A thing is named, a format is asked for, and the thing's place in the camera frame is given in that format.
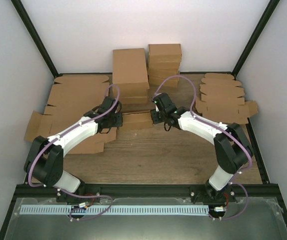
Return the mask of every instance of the gray floor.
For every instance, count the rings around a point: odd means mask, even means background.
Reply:
[[[158,204],[178,204],[172,198]],[[145,200],[117,201],[118,205],[151,204]],[[244,200],[230,203],[227,215],[243,208]],[[65,215],[14,215],[8,240],[287,240],[281,209],[274,199],[250,198],[247,210],[238,218],[213,222],[205,216],[102,216],[94,220],[70,222]]]

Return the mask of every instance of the black metal frame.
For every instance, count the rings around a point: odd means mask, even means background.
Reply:
[[[256,44],[260,34],[262,33],[263,29],[265,28],[267,22],[269,21],[271,15],[273,14],[275,8],[277,7],[280,0],[270,0],[265,11],[263,12],[257,26],[255,27],[248,43],[246,44],[241,56],[239,57],[234,69],[232,72],[220,72],[220,73],[229,73],[234,75],[235,77],[238,75],[239,71],[241,70],[242,66],[244,65],[247,57],[249,56],[251,50],[253,49],[254,45]],[[28,13],[26,12],[21,0],[11,0],[13,6],[17,10],[22,22],[24,23],[25,27],[27,28],[29,34],[31,35],[34,43],[36,44],[40,54],[42,55],[45,63],[47,64],[49,70],[51,71],[54,78],[60,77],[65,73],[58,73],[54,63],[52,62],[41,38],[39,37],[37,30],[35,29],[32,21]],[[182,74],[205,74],[207,72],[182,72]],[[111,74],[111,72],[105,73],[69,73],[69,74]],[[283,208],[283,219],[287,226],[287,209],[279,190],[277,184],[271,184],[259,147],[258,143],[252,128],[252,125],[249,121],[249,124],[246,125],[247,131],[249,134],[251,145],[254,149],[254,155],[257,161],[257,165],[259,168],[261,180],[263,184],[246,184],[244,187],[246,188],[250,197],[276,197],[278,204]],[[198,189],[203,189],[204,185],[159,185],[159,184],[151,184],[151,185],[136,185],[136,184],[87,184],[87,187],[91,190],[97,191],[99,190],[101,194],[112,196],[113,198],[122,198],[122,197],[178,197],[178,198],[190,198],[191,191],[197,191]],[[230,186],[232,191],[235,192],[235,197],[242,197],[244,196],[243,190],[237,186],[232,185]],[[29,187],[26,184],[17,185],[15,192],[13,194],[13,198],[11,200],[8,212],[5,216],[5,220],[3,222],[2,228],[0,230],[0,240],[3,240],[7,228],[9,225],[9,221],[11,215],[14,210],[14,206],[16,203],[17,198],[56,198],[57,197],[57,190],[54,188],[45,188],[45,187]]]

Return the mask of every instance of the brown wood surface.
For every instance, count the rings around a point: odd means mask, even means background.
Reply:
[[[199,95],[203,74],[189,74]],[[151,86],[149,96],[157,87]],[[163,87],[177,107],[189,107],[193,99],[191,85],[181,79],[178,88]],[[146,105],[125,105],[124,111],[149,110]],[[236,178],[242,184],[261,184],[257,163]],[[110,184],[204,184],[218,166],[212,144],[190,132],[164,130],[163,124],[152,128],[117,131],[117,139],[96,154],[68,154],[64,169],[86,183]]]

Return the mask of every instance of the wooden table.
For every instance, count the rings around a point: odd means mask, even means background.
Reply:
[[[203,74],[188,74],[200,95]],[[157,87],[151,86],[150,97]],[[191,85],[181,79],[179,87],[163,87],[177,107],[189,107],[193,99]],[[124,105],[124,111],[150,110],[146,105]],[[255,158],[252,168],[241,174],[235,182],[261,184]],[[117,139],[106,143],[104,152],[96,154],[68,154],[64,169],[93,184],[204,184],[218,166],[215,148],[208,141],[190,132],[163,124],[152,128],[117,131]]]

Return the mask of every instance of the black vertical post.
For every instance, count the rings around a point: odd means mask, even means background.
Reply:
[[[270,0],[267,7],[265,8],[257,26],[255,27],[247,45],[245,46],[237,64],[235,65],[232,75],[235,77],[238,75],[240,69],[243,67],[247,57],[249,56],[250,52],[252,51],[255,43],[257,42],[260,34],[264,30],[266,24],[268,23],[271,15],[273,14],[274,10],[276,9],[280,0]]]
[[[28,13],[26,12],[26,9],[22,3],[21,0],[11,0],[14,8],[17,10],[23,24],[25,25],[25,27],[27,28],[29,34],[31,35],[35,45],[37,46],[40,54],[42,55],[45,63],[47,64],[49,70],[51,71],[52,75],[54,78],[58,77],[58,71],[53,63],[53,61],[51,60],[42,40],[40,39],[32,21],[30,20]]]

